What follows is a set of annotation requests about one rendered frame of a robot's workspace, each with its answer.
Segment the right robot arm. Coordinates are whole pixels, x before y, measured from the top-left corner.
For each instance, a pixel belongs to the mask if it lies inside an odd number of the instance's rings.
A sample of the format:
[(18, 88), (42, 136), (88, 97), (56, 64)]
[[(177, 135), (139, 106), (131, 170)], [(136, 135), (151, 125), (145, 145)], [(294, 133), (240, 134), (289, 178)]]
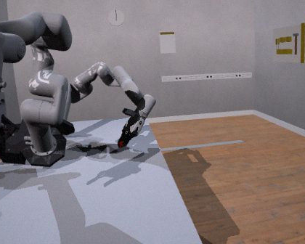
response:
[(30, 134), (30, 137), (24, 137), (24, 140), (30, 141), (25, 144), (31, 145), (31, 150), (38, 156), (48, 156), (56, 149), (57, 142), (50, 126), (62, 123), (68, 95), (68, 80), (52, 73), (54, 59), (48, 49), (67, 51), (71, 44), (68, 21), (58, 13), (34, 11), (20, 19), (0, 22), (0, 89), (7, 85), (1, 78), (3, 62), (21, 61), (26, 46), (30, 45), (33, 65), (29, 92), (54, 98), (54, 102), (26, 99), (20, 106), (20, 115)]

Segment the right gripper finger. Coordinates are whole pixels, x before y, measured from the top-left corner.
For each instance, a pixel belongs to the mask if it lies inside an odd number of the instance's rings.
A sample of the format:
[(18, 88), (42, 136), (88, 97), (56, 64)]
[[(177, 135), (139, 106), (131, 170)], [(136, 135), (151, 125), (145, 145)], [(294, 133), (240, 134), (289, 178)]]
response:
[(17, 126), (13, 124), (8, 118), (6, 118), (4, 115), (1, 116), (1, 122), (8, 127), (8, 132), (5, 133), (3, 128), (0, 127), (0, 157), (5, 153), (6, 151), (6, 139), (8, 139), (12, 134), (14, 133)]

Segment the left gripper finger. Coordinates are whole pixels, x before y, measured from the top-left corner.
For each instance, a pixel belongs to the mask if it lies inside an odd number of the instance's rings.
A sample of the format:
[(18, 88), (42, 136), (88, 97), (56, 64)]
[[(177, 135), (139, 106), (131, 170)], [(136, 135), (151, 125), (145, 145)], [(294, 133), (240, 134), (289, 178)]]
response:
[(126, 145), (129, 143), (129, 141), (130, 141), (133, 137), (135, 137), (135, 136), (137, 135), (137, 130), (138, 130), (138, 127), (136, 128), (136, 130), (134, 130), (134, 133), (133, 133), (133, 134), (131, 134), (131, 133), (129, 132), (128, 135), (124, 138), (124, 140), (122, 141), (121, 144), (123, 144), (124, 146), (126, 146)]
[(122, 135), (121, 135), (120, 139), (118, 140), (118, 142), (123, 141), (124, 138), (127, 136), (127, 134), (128, 134), (128, 132), (126, 132), (122, 129)]

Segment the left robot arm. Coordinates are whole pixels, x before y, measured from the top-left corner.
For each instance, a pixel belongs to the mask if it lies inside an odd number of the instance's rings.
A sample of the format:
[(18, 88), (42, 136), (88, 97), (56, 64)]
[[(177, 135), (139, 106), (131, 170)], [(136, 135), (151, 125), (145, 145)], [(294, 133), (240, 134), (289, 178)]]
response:
[(76, 90), (68, 83), (68, 95), (65, 106), (64, 120), (67, 120), (71, 103), (76, 103), (84, 97), (91, 94), (93, 86), (91, 84), (99, 76), (107, 86), (119, 86), (124, 90), (129, 99), (137, 106), (136, 110), (124, 108), (122, 113), (134, 117), (135, 114), (141, 116), (144, 120), (154, 107), (156, 100), (149, 94), (143, 95), (131, 76), (121, 66), (113, 69), (113, 72), (103, 62), (98, 62), (91, 66), (87, 71), (73, 79)]

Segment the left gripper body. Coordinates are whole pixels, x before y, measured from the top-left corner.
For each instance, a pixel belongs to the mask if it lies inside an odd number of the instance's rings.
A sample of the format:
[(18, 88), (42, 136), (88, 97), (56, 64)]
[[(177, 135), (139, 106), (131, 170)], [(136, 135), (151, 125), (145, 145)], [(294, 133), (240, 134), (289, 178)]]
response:
[(131, 116), (130, 119), (128, 119), (125, 126), (123, 127), (123, 130), (133, 134), (134, 130), (136, 130), (136, 128), (138, 127), (138, 130), (137, 130), (137, 135), (138, 135), (139, 132), (141, 131), (144, 123), (145, 123), (145, 120), (141, 116), (135, 114), (134, 117)]

